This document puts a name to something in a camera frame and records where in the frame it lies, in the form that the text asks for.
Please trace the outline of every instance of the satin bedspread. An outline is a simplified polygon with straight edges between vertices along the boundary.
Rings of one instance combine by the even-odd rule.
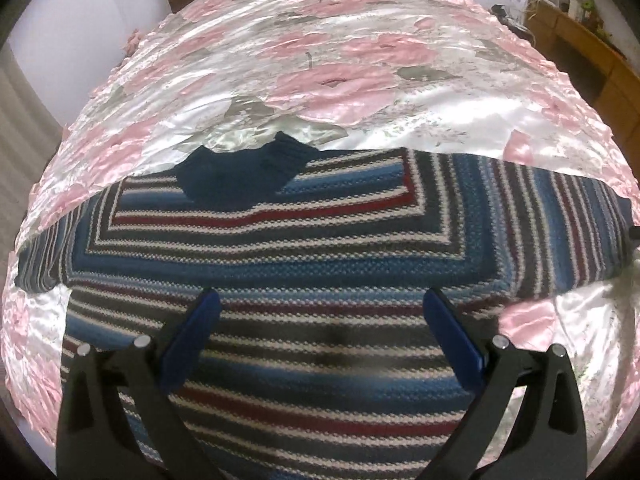
[[[477,153],[640,191],[611,130],[566,74],[473,0],[196,0],[114,69],[33,187],[15,249],[105,186],[172,167],[199,145],[254,148],[283,130],[325,149]],[[640,253],[623,276],[510,306],[503,333],[570,353],[589,458],[610,450],[640,396]],[[2,293],[7,386],[55,440],[70,291]],[[486,459],[497,456],[517,392]]]

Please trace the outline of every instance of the blue gripper pad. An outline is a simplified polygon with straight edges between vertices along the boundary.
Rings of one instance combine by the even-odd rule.
[[[168,395],[184,384],[221,312],[217,292],[212,290],[198,298],[191,315],[180,324],[171,343],[160,356],[158,388],[162,393]]]
[[[484,390],[484,356],[456,319],[447,298],[432,288],[422,300],[424,320],[453,368],[456,379],[468,392]]]

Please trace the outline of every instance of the wooden cabinet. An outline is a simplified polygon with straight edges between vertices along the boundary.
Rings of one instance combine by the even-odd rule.
[[[567,72],[607,123],[640,178],[640,78],[626,60],[580,23],[544,0],[532,0],[527,27],[536,49]]]

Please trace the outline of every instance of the knitted sweater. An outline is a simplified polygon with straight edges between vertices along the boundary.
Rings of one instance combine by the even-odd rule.
[[[597,180],[278,134],[108,187],[27,244],[16,283],[72,289],[63,380],[82,342],[121,348],[215,288],[222,318],[170,399],[216,465],[246,480],[398,480],[470,402],[424,292],[442,288],[490,336],[509,302],[619,272],[630,225],[629,201]]]

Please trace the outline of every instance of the bottle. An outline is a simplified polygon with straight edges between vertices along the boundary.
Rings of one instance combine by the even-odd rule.
[[[569,18],[578,23],[581,23],[584,17],[583,3],[584,0],[569,0]]]

